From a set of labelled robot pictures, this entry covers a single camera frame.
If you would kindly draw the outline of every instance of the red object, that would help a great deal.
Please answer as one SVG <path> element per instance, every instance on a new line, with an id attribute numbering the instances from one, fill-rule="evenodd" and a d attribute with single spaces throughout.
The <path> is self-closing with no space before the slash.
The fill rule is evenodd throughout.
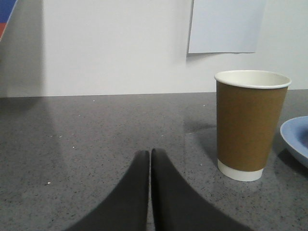
<path id="1" fill-rule="evenodd" d="M 6 23 L 0 23 L 0 39 L 3 35 L 5 27 L 6 27 Z"/>

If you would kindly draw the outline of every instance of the cup rim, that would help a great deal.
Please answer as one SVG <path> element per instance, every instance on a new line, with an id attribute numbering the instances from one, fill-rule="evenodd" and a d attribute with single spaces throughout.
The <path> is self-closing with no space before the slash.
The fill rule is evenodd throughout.
<path id="1" fill-rule="evenodd" d="M 230 81 L 230 80 L 227 80 L 227 79 L 224 79 L 221 75 L 224 75 L 224 74 L 231 74 L 231 73 L 243 73 L 243 72 L 246 72 L 246 73 L 261 73 L 261 74 L 270 74 L 270 75 L 273 75 L 275 77 L 278 77 L 280 79 L 283 79 L 285 82 L 282 83 L 282 84 L 277 84 L 277 85 L 254 85 L 254 84 L 244 84 L 244 83 L 240 83 L 240 82 L 233 82 L 233 81 Z M 220 83 L 224 83 L 224 84 L 227 84 L 227 85 L 232 85 L 232 86 L 236 86 L 236 87 L 242 87 L 242 88 L 254 88 L 254 89 L 278 89 L 278 88 L 285 88 L 285 87 L 288 87 L 292 81 L 290 78 L 282 75 L 282 74 L 279 74 L 279 73 L 276 73 L 276 72 L 271 72 L 271 71 L 264 71 L 264 70 L 231 70 L 231 71 L 221 71 L 221 72 L 218 72 L 214 75 L 214 79 Z"/>

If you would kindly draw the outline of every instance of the blue plate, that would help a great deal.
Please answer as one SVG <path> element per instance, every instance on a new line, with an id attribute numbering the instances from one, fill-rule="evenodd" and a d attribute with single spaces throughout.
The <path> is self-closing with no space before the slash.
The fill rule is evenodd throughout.
<path id="1" fill-rule="evenodd" d="M 308 116 L 289 119 L 280 127 L 289 152 L 308 167 Z"/>

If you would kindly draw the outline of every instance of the white wall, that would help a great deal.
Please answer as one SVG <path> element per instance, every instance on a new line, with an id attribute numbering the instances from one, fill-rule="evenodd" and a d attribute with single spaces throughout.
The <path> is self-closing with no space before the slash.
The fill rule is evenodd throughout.
<path id="1" fill-rule="evenodd" d="M 41 1 L 18 2 L 4 37 L 24 34 L 18 25 L 38 12 L 17 15 L 35 2 Z M 43 47 L 34 49 L 41 52 L 42 75 L 28 82 L 38 63 L 24 71 L 20 61 L 32 57 L 20 54 L 18 41 L 3 47 L 4 38 L 0 96 L 209 92 L 215 91 L 213 75 L 232 69 L 279 72 L 293 80 L 290 89 L 308 89 L 307 0 L 268 0 L 253 54 L 187 56 L 191 7 L 190 0 L 45 0 Z M 31 36 L 23 43 L 34 46 Z M 12 73 L 18 77 L 12 80 Z"/>

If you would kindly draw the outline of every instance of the white cup rim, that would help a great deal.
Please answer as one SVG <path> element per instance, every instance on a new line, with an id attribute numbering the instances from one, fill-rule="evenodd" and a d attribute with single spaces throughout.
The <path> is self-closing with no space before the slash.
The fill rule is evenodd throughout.
<path id="1" fill-rule="evenodd" d="M 218 72 L 215 80 L 227 85 L 253 89 L 278 89 L 288 87 L 292 81 L 288 77 L 263 70 L 232 70 Z"/>

